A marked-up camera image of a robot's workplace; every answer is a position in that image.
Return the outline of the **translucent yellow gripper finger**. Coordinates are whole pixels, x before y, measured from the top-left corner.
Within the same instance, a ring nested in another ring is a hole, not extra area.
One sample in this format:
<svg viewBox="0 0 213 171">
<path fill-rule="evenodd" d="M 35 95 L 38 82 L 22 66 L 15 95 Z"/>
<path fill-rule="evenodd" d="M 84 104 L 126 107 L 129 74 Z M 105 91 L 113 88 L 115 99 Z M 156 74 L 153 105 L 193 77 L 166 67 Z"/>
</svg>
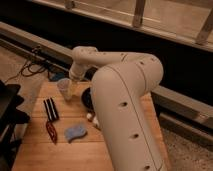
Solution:
<svg viewBox="0 0 213 171">
<path fill-rule="evenodd" d="M 69 95 L 70 97 L 73 96 L 76 87 L 77 87 L 77 82 L 76 82 L 76 81 L 70 80 L 69 83 L 68 83 L 68 95 Z"/>
</svg>

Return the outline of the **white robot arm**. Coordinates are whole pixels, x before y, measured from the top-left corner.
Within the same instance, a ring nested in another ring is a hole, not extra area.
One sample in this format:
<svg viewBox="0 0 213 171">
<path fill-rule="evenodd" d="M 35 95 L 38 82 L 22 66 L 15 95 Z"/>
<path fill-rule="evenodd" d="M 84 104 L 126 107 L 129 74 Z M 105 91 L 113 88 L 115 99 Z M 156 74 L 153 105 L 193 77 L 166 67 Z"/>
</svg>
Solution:
<svg viewBox="0 0 213 171">
<path fill-rule="evenodd" d="M 162 80 L 163 66 L 152 54 L 100 52 L 91 46 L 71 51 L 71 80 L 81 80 L 89 67 L 91 99 L 115 171 L 167 171 L 141 97 Z"/>
</svg>

